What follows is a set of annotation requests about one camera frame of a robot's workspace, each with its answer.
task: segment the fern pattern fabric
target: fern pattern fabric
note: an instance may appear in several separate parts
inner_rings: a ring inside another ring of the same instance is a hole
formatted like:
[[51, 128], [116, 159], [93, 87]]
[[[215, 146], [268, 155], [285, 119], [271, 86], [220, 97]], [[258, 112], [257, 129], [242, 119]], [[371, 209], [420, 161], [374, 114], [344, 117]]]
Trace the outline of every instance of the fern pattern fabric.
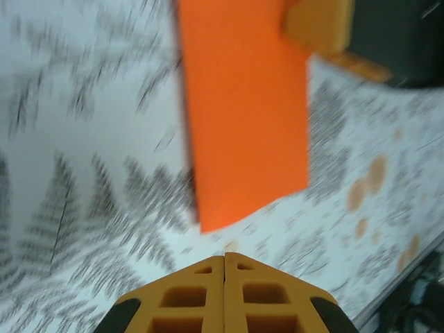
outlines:
[[0, 15], [1, 332], [91, 332], [121, 294], [225, 251], [354, 318], [444, 235], [441, 90], [313, 57], [310, 187], [201, 235], [173, 1], [0, 0]]

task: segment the black rubber edge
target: black rubber edge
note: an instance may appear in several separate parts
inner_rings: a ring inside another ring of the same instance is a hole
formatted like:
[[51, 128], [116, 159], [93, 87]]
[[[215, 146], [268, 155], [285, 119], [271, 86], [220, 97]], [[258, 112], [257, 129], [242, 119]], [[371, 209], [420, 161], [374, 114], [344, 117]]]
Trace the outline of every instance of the black rubber edge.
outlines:
[[312, 305], [330, 333], [359, 333], [342, 309], [324, 298], [310, 298]]
[[93, 333], [125, 333], [140, 305], [140, 300], [136, 298], [114, 305]]

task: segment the orange paddle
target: orange paddle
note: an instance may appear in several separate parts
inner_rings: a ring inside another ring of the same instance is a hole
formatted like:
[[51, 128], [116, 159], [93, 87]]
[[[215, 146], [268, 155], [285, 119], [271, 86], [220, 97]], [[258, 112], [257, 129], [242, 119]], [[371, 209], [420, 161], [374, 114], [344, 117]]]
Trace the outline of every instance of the orange paddle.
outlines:
[[179, 1], [202, 232], [308, 186], [308, 55], [285, 3]]

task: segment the leaf print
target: leaf print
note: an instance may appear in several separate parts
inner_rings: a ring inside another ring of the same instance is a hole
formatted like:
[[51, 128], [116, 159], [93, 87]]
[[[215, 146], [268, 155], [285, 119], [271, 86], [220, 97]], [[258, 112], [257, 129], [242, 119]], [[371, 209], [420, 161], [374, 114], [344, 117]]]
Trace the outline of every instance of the leaf print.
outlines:
[[95, 172], [94, 196], [88, 207], [87, 217], [111, 219], [117, 215], [118, 209], [110, 174], [97, 155], [92, 159], [92, 166]]
[[222, 234], [216, 233], [216, 234], [212, 234], [210, 236], [211, 241], [213, 241], [214, 243], [216, 243], [217, 241], [220, 241], [222, 239]]
[[155, 223], [143, 219], [133, 223], [133, 227], [122, 238], [120, 245], [126, 245], [133, 237], [135, 240], [129, 255], [137, 254], [137, 260], [146, 255], [148, 262], [154, 261], [168, 272], [175, 270], [173, 253]]
[[402, 111], [398, 107], [390, 105], [386, 99], [382, 98], [383, 94], [379, 92], [369, 92], [350, 87], [343, 94], [347, 96], [347, 107], [350, 118], [356, 123], [366, 124], [370, 128], [378, 125], [393, 123], [398, 120]]
[[369, 302], [367, 291], [351, 291], [339, 305], [347, 316], [354, 318]]
[[0, 323], [15, 323], [9, 332], [17, 333], [45, 333], [52, 324], [57, 326], [52, 332], [66, 332], [67, 323], [77, 325], [95, 320], [97, 308], [91, 300], [81, 299], [79, 292], [62, 280], [38, 282], [14, 291], [4, 304]]
[[408, 115], [410, 117], [427, 116], [440, 105], [441, 99], [441, 93], [425, 90], [407, 103]]
[[237, 252], [239, 249], [239, 242], [237, 240], [229, 241], [223, 248], [223, 252]]
[[254, 234], [257, 230], [257, 226], [255, 224], [250, 224], [248, 226], [245, 227], [243, 233], [246, 236], [250, 236], [252, 234]]
[[287, 232], [291, 231], [294, 228], [295, 223], [296, 219], [294, 217], [290, 217], [287, 220], [285, 220], [285, 226]]
[[26, 77], [8, 78], [0, 82], [3, 89], [0, 105], [8, 111], [9, 139], [13, 139], [19, 131], [24, 132], [28, 125], [35, 125], [44, 79], [43, 71], [35, 71]]
[[[164, 24], [160, 20], [171, 16], [175, 6], [158, 4], [164, 1], [148, 0], [152, 8], [150, 19], [143, 10], [113, 10], [103, 1], [75, 0], [74, 8], [80, 13], [94, 6], [98, 42], [78, 46], [76, 38], [66, 33], [64, 26], [48, 22], [37, 23], [16, 17], [10, 34], [27, 45], [33, 54], [46, 59], [33, 69], [24, 70], [5, 78], [0, 83], [3, 94], [0, 105], [9, 112], [9, 138], [29, 125], [35, 125], [40, 111], [39, 100], [51, 94], [43, 89], [54, 85], [61, 74], [68, 77], [71, 89], [67, 97], [67, 114], [76, 119], [90, 120], [94, 114], [96, 92], [105, 89], [118, 77], [138, 70], [140, 81], [137, 111], [145, 111], [148, 102], [162, 84], [180, 66], [180, 54], [171, 49], [167, 38], [162, 38]], [[159, 8], [170, 8], [167, 11]]]
[[88, 328], [85, 331], [92, 332], [96, 328], [96, 326], [100, 323], [101, 319], [104, 316], [105, 316], [105, 312], [102, 312], [100, 314], [97, 314], [97, 315], [91, 317], [86, 323], [86, 326]]
[[292, 239], [277, 255], [274, 267], [298, 278], [319, 274], [327, 265], [327, 247], [322, 230]]
[[311, 143], [312, 148], [335, 141], [344, 129], [344, 100], [333, 82], [324, 80], [311, 98]]
[[103, 246], [101, 251], [84, 256], [69, 283], [83, 289], [92, 288], [93, 297], [103, 291], [110, 299], [144, 285], [119, 248]]
[[377, 279], [384, 269], [387, 269], [391, 263], [400, 254], [398, 246], [394, 245], [390, 248], [381, 246], [377, 251], [369, 255], [359, 265], [356, 277], [362, 279], [365, 283], [370, 283]]
[[24, 278], [12, 256], [10, 243], [11, 190], [6, 158], [0, 153], [0, 295], [14, 289]]
[[418, 186], [413, 182], [414, 174], [407, 164], [407, 151], [401, 152], [396, 166], [396, 174], [388, 192], [389, 225], [406, 225], [411, 222]]
[[182, 252], [180, 253], [181, 255], [187, 255], [188, 253], [190, 253], [193, 250], [192, 246], [187, 246], [186, 248], [184, 248], [182, 250]]
[[128, 234], [132, 237], [133, 233], [130, 232], [133, 228], [132, 225], [129, 215], [125, 214], [123, 211], [119, 211], [116, 216], [107, 222], [103, 236], [110, 240], [116, 239], [122, 235], [128, 236]]
[[56, 153], [53, 177], [45, 199], [19, 242], [20, 259], [30, 274], [49, 275], [77, 252], [78, 194], [72, 170]]
[[255, 255], [261, 259], [265, 260], [268, 258], [268, 241], [271, 236], [267, 236], [265, 239], [262, 239], [259, 243], [256, 244]]
[[140, 216], [155, 214], [155, 223], [174, 229], [179, 233], [186, 232], [187, 224], [182, 217], [182, 210], [189, 203], [188, 179], [186, 174], [172, 176], [165, 166], [156, 168], [152, 176], [147, 176], [139, 163], [128, 159], [126, 162], [128, 178], [125, 192], [130, 208]]
[[343, 148], [333, 153], [326, 148], [313, 146], [310, 151], [310, 186], [305, 190], [305, 196], [317, 205], [342, 188], [351, 152], [349, 148]]
[[149, 97], [152, 97], [158, 90], [162, 83], [179, 67], [180, 60], [175, 64], [166, 63], [160, 65], [156, 69], [150, 69], [145, 74], [144, 82], [140, 87], [137, 105], [138, 111], [144, 111], [148, 108]]
[[168, 148], [171, 141], [173, 141], [174, 136], [176, 135], [176, 130], [172, 127], [168, 128], [163, 138], [159, 141], [157, 146], [154, 148], [154, 153], [164, 151]]
[[345, 293], [347, 291], [350, 279], [341, 283], [339, 286], [328, 289], [328, 292], [333, 295], [333, 297], [338, 301], [339, 304], [342, 304]]
[[261, 209], [261, 211], [265, 214], [265, 215], [270, 215], [275, 211], [275, 208], [279, 205], [279, 201], [275, 201], [273, 203], [268, 204], [267, 206], [265, 206], [264, 208]]

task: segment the orange stain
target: orange stain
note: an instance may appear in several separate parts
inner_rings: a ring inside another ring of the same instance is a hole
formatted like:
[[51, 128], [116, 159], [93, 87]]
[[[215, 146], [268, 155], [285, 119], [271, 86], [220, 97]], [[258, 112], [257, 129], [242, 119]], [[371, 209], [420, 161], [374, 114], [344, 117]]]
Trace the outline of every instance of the orange stain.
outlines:
[[372, 236], [372, 243], [378, 244], [380, 239], [381, 239], [381, 232], [375, 231]]
[[361, 219], [356, 226], [355, 238], [361, 239], [365, 235], [367, 227], [368, 227], [368, 218]]
[[410, 241], [409, 249], [407, 250], [407, 256], [409, 260], [415, 259], [416, 256], [418, 255], [420, 250], [420, 243], [421, 243], [420, 236], [418, 234], [413, 236], [413, 238]]
[[404, 270], [405, 266], [407, 265], [407, 260], [408, 260], [407, 253], [406, 252], [401, 253], [398, 259], [398, 267], [397, 267], [398, 273], [401, 273]]
[[358, 179], [350, 188], [347, 198], [347, 208], [349, 212], [356, 212], [363, 204], [366, 198], [366, 181], [363, 178]]
[[386, 180], [387, 175], [387, 157], [380, 155], [370, 164], [368, 175], [366, 177], [367, 188], [371, 195], [377, 194]]
[[396, 142], [401, 141], [403, 137], [404, 137], [404, 133], [402, 132], [402, 130], [400, 128], [395, 130], [394, 139]]

